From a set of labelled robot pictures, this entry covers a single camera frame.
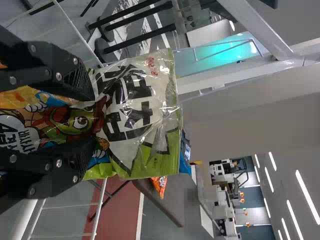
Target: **ceiling light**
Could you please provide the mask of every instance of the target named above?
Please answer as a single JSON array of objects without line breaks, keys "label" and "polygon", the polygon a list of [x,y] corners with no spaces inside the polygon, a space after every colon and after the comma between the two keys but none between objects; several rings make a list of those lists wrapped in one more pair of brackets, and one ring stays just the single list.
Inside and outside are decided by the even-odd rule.
[{"label": "ceiling light", "polygon": [[284,240],[284,239],[282,238],[282,235],[281,235],[280,230],[278,230],[278,234],[279,234],[279,238],[280,238],[280,240]]},{"label": "ceiling light", "polygon": [[299,227],[299,225],[298,225],[296,216],[295,216],[295,214],[294,214],[294,211],[293,211],[293,209],[292,209],[292,207],[291,207],[291,204],[290,204],[289,200],[286,201],[286,204],[288,205],[288,208],[289,208],[289,211],[290,211],[290,214],[291,214],[291,217],[292,217],[292,220],[293,220],[295,229],[296,229],[296,231],[298,232],[299,238],[300,238],[300,240],[304,240],[304,237],[302,236],[302,233],[301,233],[301,231],[300,231],[300,227]]},{"label": "ceiling light", "polygon": [[252,226],[255,226],[255,227],[257,227],[257,226],[270,226],[271,224],[253,224]]},{"label": "ceiling light", "polygon": [[277,165],[276,165],[276,162],[274,160],[274,157],[272,156],[272,152],[269,152],[269,157],[271,159],[272,166],[273,166],[274,170],[277,171]]},{"label": "ceiling light", "polygon": [[272,182],[271,182],[267,167],[264,167],[264,170],[265,170],[266,177],[268,178],[268,182],[269,182],[269,185],[270,185],[270,188],[271,188],[271,192],[274,192],[274,186],[272,185]]},{"label": "ceiling light", "polygon": [[255,154],[254,157],[255,157],[256,164],[258,165],[258,168],[260,168],[260,163],[259,163],[257,154]]},{"label": "ceiling light", "polygon": [[314,217],[314,219],[316,221],[316,224],[320,225],[319,214],[318,214],[318,212],[317,212],[317,210],[315,208],[314,203],[312,202],[312,199],[311,199],[311,197],[309,195],[309,192],[308,192],[308,190],[306,188],[306,185],[305,185],[304,181],[302,180],[302,177],[301,177],[300,172],[298,170],[295,171],[295,176],[298,179],[298,182],[299,182],[300,187],[301,187],[301,189],[303,191],[304,197],[305,197],[307,203],[309,204],[309,208],[311,209],[311,212],[312,212],[313,217]]},{"label": "ceiling light", "polygon": [[229,20],[229,23],[230,23],[230,25],[231,25],[232,30],[235,31],[235,25],[234,25],[234,23],[233,23],[232,21],[230,21],[230,20]]},{"label": "ceiling light", "polygon": [[266,211],[268,212],[268,216],[269,216],[269,218],[271,218],[266,199],[264,199],[264,204],[265,204]]},{"label": "ceiling light", "polygon": [[288,232],[288,229],[287,229],[287,225],[286,225],[285,220],[284,220],[283,218],[281,218],[281,222],[282,222],[282,225],[283,225],[285,234],[286,234],[286,238],[287,238],[288,240],[291,240],[290,235],[289,235],[289,232]]},{"label": "ceiling light", "polygon": [[240,188],[254,188],[254,187],[260,187],[260,185],[257,184],[257,185],[250,185],[250,186],[241,186]]},{"label": "ceiling light", "polygon": [[258,170],[257,170],[256,166],[254,166],[254,170],[255,170],[256,177],[258,178],[258,182],[260,183],[260,177],[259,177]]},{"label": "ceiling light", "polygon": [[251,52],[253,54],[256,54],[257,53],[257,48],[256,48],[256,46],[254,45],[254,43],[252,41],[250,42],[250,47],[251,47]]}]

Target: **chip bag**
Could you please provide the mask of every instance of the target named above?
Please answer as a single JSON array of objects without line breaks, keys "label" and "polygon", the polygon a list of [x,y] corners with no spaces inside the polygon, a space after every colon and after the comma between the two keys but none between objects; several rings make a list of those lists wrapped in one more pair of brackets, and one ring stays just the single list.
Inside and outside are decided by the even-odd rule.
[{"label": "chip bag", "polygon": [[164,199],[168,178],[166,176],[156,176],[150,179],[160,198]]},{"label": "chip bag", "polygon": [[29,86],[0,93],[0,147],[28,154],[96,136],[84,179],[179,172],[182,113],[170,49],[88,69],[95,101]]}]

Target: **cartoon eye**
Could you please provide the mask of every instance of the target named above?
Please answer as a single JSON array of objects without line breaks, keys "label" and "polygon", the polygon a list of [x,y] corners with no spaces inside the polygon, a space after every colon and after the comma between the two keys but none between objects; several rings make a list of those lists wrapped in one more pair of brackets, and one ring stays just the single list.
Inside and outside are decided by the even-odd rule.
[{"label": "cartoon eye", "polygon": [[73,126],[76,129],[84,129],[88,126],[88,123],[88,118],[86,118],[85,116],[76,116],[74,118]]},{"label": "cartoon eye", "polygon": [[94,108],[92,106],[86,106],[83,110],[85,110],[88,113],[93,113],[94,112]]}]

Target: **ceiling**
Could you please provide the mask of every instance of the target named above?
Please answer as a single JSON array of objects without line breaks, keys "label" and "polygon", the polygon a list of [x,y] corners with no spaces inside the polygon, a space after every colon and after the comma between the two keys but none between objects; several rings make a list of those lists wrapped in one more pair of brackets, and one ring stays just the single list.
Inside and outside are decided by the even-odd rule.
[{"label": "ceiling", "polygon": [[[306,198],[296,178],[299,170],[315,208],[320,214],[320,188],[317,176],[320,170],[320,145],[291,149],[290,151],[272,153],[276,171],[268,154],[258,154],[260,168],[254,160],[260,177],[260,186],[271,215],[271,223],[275,238],[280,240],[278,230],[283,240],[287,239],[281,219],[284,218],[291,240],[299,240],[299,236],[287,206],[290,201],[297,223],[304,240],[318,239],[320,225],[317,225]],[[265,167],[268,169],[274,188],[272,193]]]}]

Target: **orange snack bag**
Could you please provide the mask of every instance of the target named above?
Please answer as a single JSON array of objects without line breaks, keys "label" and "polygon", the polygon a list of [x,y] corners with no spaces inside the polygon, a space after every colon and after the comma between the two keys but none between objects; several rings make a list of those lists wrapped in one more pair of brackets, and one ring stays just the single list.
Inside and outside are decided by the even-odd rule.
[{"label": "orange snack bag", "polygon": [[160,198],[164,199],[164,194],[165,194],[166,185],[168,181],[167,176],[155,176],[155,177],[151,177],[150,179],[156,191],[159,193]]}]

